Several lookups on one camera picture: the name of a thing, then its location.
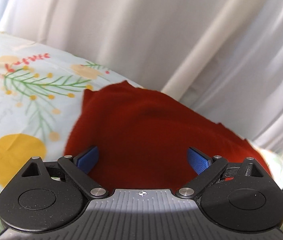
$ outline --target curtain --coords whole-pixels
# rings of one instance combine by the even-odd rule
[[[283,0],[0,0],[0,31],[105,65],[283,154]]]

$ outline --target bed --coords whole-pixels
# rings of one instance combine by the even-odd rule
[[[124,80],[89,60],[0,33],[0,192],[30,157],[55,161],[63,155],[85,89]],[[251,144],[283,188],[283,160]]]

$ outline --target dark red garment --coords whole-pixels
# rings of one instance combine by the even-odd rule
[[[89,176],[109,191],[113,188],[176,190],[196,176],[187,162],[192,146],[230,162],[261,156],[246,140],[157,91],[127,82],[100,91],[85,90],[82,114],[66,145],[65,155],[77,155],[91,145],[99,162]]]

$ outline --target triangular cutout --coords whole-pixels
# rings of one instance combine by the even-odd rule
[[[245,176],[258,177],[258,178],[264,177],[253,163],[249,163],[245,172]]]
[[[22,177],[31,177],[31,176],[39,176],[40,171],[36,163],[31,163],[26,171],[22,174]]]

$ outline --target yellow circle print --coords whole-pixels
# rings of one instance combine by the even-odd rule
[[[9,134],[0,138],[0,185],[5,187],[20,168],[32,157],[46,155],[46,147],[38,138]]]

